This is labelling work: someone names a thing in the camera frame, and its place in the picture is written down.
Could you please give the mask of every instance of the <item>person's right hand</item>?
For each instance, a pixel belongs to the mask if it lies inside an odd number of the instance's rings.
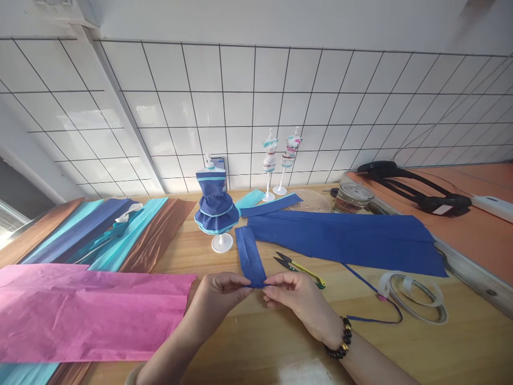
[[[316,340],[332,350],[342,345],[344,324],[308,274],[278,273],[267,278],[264,284],[270,285],[263,288],[263,299],[268,307],[284,304]]]

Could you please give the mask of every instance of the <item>white tile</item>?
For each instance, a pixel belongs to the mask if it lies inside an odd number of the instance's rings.
[[[482,118],[500,98],[498,95],[480,96],[476,104],[461,119],[461,123],[477,123],[482,121]]]
[[[251,127],[227,127],[228,153],[251,152]]]
[[[108,128],[107,121],[88,92],[53,94],[77,129]]]
[[[433,125],[416,125],[413,131],[408,135],[402,147],[416,148],[420,147],[421,143],[431,132]]]
[[[291,49],[285,92],[311,92],[321,50]]]
[[[317,156],[316,151],[300,151],[296,154],[296,159],[292,165],[292,171],[312,171]]]
[[[202,155],[180,155],[178,156],[178,160],[180,161],[180,167],[185,177],[196,176],[196,172],[205,167]]]
[[[167,127],[156,92],[125,92],[123,94],[138,127]]]
[[[0,101],[9,106],[11,112],[13,112],[18,117],[24,128],[27,129],[27,132],[42,131],[41,127],[37,124],[34,118],[30,116],[27,110],[25,110],[23,105],[18,102],[14,95],[0,95]]]
[[[450,111],[450,108],[455,105],[458,97],[456,95],[438,95],[430,107],[427,109],[424,116],[420,119],[420,124],[435,124]],[[456,121],[445,121],[445,123],[456,123]]]
[[[351,169],[356,169],[366,163],[372,162],[379,150],[361,150],[354,159]]]
[[[80,131],[98,158],[126,156],[110,129]]]
[[[62,40],[61,42],[87,88],[90,90],[105,89],[102,69],[97,62],[82,49],[78,40]]]
[[[457,124],[449,131],[447,136],[438,144],[442,147],[455,146],[462,137],[472,128],[473,124]]]
[[[71,162],[57,162],[57,166],[63,171],[63,176],[67,177],[73,183],[82,184],[87,183],[87,180],[82,176],[81,173],[73,166]]]
[[[78,188],[82,191],[84,196],[88,199],[98,199],[101,198],[100,195],[96,192],[96,190],[90,184],[81,184]]]
[[[224,127],[200,127],[198,130],[204,153],[226,153]]]
[[[151,160],[161,178],[181,178],[183,176],[176,156],[157,156],[151,157]]]
[[[222,93],[192,93],[199,127],[224,126]]]
[[[418,148],[406,161],[405,167],[421,166],[432,151],[431,148]]]
[[[230,175],[250,174],[251,154],[228,154],[228,167]]]
[[[128,158],[102,159],[101,162],[116,182],[138,179]]]
[[[76,129],[51,94],[16,94],[16,98],[45,131]]]
[[[311,184],[325,184],[326,179],[328,179],[330,175],[330,171],[312,171],[310,174],[310,179],[308,180],[308,185]]]
[[[176,155],[168,128],[140,128],[139,132],[150,156]]]
[[[440,144],[449,132],[453,129],[453,124],[439,124],[433,127],[433,130],[427,135],[421,143],[422,147],[436,147]]]
[[[348,170],[358,155],[359,150],[340,150],[338,152],[335,164],[333,164],[333,170]]]
[[[372,128],[367,139],[362,146],[363,149],[379,149],[388,138],[388,135],[394,128],[393,125],[376,126]]]
[[[337,94],[312,94],[305,124],[327,125],[336,99]]]
[[[12,40],[0,41],[0,79],[11,92],[48,90]]]
[[[347,170],[333,170],[330,171],[330,175],[328,176],[328,179],[326,180],[326,183],[338,183],[341,181],[342,177],[344,176],[344,173]]]
[[[397,123],[416,124],[433,102],[435,95],[414,95]]]
[[[486,56],[467,56],[442,88],[443,94],[460,94],[488,61]]]
[[[148,195],[141,181],[122,181],[117,185],[126,196]]]
[[[249,175],[231,175],[230,190],[242,190],[250,188]]]
[[[366,94],[354,117],[353,124],[374,124],[387,98],[388,95],[384,94]]]
[[[365,92],[381,58],[381,52],[355,52],[340,92]]]
[[[182,194],[188,192],[183,178],[162,179],[161,182],[168,194]]]
[[[293,172],[290,176],[289,186],[306,186],[310,178],[310,171],[308,172]]]
[[[155,91],[141,43],[102,42],[122,90]]]
[[[437,147],[427,156],[422,166],[436,166],[445,155],[450,151],[450,147]]]
[[[283,91],[288,57],[288,48],[257,47],[255,58],[255,91]]]
[[[513,109],[513,95],[501,96],[499,101],[481,118],[482,122],[500,121],[510,109]]]
[[[125,152],[126,156],[134,157],[139,155],[136,148],[134,147],[132,139],[130,139],[130,136],[124,128],[115,128],[112,130],[112,133],[118,140],[118,143]]]
[[[112,182],[111,176],[98,159],[72,162],[89,183]]]
[[[196,127],[190,93],[159,93],[169,127]]]
[[[412,95],[390,95],[379,114],[376,124],[396,124],[406,106],[410,103]]]
[[[360,149],[369,135],[372,125],[368,126],[351,126],[347,133],[346,140],[342,145],[342,150]]]
[[[302,125],[305,122],[310,94],[284,94],[280,126]]]
[[[144,43],[157,91],[189,91],[180,44]]]
[[[510,93],[513,86],[513,60],[509,60],[509,67],[499,75],[493,84],[486,91],[487,94],[505,94]]]
[[[78,131],[50,132],[48,135],[69,160],[96,158],[95,153]]]
[[[255,94],[254,98],[253,124],[277,126],[282,94]]]
[[[267,174],[251,174],[251,187],[252,189],[258,188],[265,191],[267,186]]]
[[[16,43],[51,91],[86,89],[59,41],[17,40]]]
[[[416,92],[437,57],[438,55],[414,53],[399,77],[393,92],[406,94]]]
[[[340,150],[349,128],[350,126],[328,126],[322,140],[321,150]]]
[[[221,92],[219,47],[184,44],[183,52],[191,91]]]
[[[425,94],[440,92],[462,60],[463,56],[459,55],[440,55],[417,92]]]
[[[337,159],[338,151],[319,151],[313,171],[329,171]]]
[[[399,148],[415,128],[415,125],[396,125],[383,143],[383,148]]]
[[[338,92],[344,80],[352,51],[322,51],[314,92]]]
[[[137,173],[137,177],[139,179],[149,179],[150,178],[150,174],[148,173],[146,166],[144,166],[140,157],[130,157],[130,158],[128,158],[128,160],[130,161],[130,164],[132,164],[132,167],[134,168],[135,172]]]
[[[225,93],[224,115],[227,126],[250,126],[253,115],[253,94]]]
[[[491,85],[500,76],[503,70],[509,65],[508,60],[503,57],[492,57],[479,71],[477,76],[465,88],[466,93],[483,94],[491,89]]]
[[[301,132],[303,141],[298,151],[319,151],[326,126],[305,126]]]
[[[221,47],[223,91],[253,91],[253,47]]]
[[[378,68],[370,82],[367,92],[392,92],[395,82],[399,79],[409,57],[409,53],[385,52],[379,62]]]
[[[68,160],[46,133],[31,133],[30,136],[36,140],[53,161]]]
[[[112,197],[124,197],[123,191],[118,187],[115,182],[110,183],[93,183],[93,188],[100,194],[104,199]]]
[[[160,195],[162,194],[162,190],[160,188],[155,187],[155,184],[151,179],[145,179],[141,180],[141,183],[143,184],[144,188],[148,192],[149,195]]]
[[[91,92],[93,99],[100,108],[103,117],[111,128],[123,127],[119,119],[118,113],[114,109],[114,104],[109,98],[108,94],[104,91],[93,91]]]

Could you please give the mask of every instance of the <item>white wall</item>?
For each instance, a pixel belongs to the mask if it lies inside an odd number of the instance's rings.
[[[513,2],[490,0],[90,0],[100,36],[227,44],[509,55]],[[0,36],[62,36],[32,0],[4,2]]]

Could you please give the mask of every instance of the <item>blue crepe paper strip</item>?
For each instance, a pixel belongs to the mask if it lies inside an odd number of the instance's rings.
[[[239,249],[240,267],[244,276],[251,281],[249,287],[261,289],[266,286],[266,271],[263,269],[260,254],[258,254],[257,242],[251,229],[247,226],[235,229],[237,248]]]
[[[244,218],[253,217],[255,215],[262,215],[281,210],[302,201],[303,200],[297,194],[289,194],[275,201],[262,203],[261,205],[250,207],[248,209],[241,209],[240,213]]]
[[[340,263],[447,277],[434,239],[415,217],[276,211],[249,217],[256,240]]]

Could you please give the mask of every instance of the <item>white mannequin stand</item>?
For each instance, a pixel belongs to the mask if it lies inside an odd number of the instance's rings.
[[[234,238],[228,234],[219,234],[212,239],[212,249],[218,253],[224,253],[234,245]]]

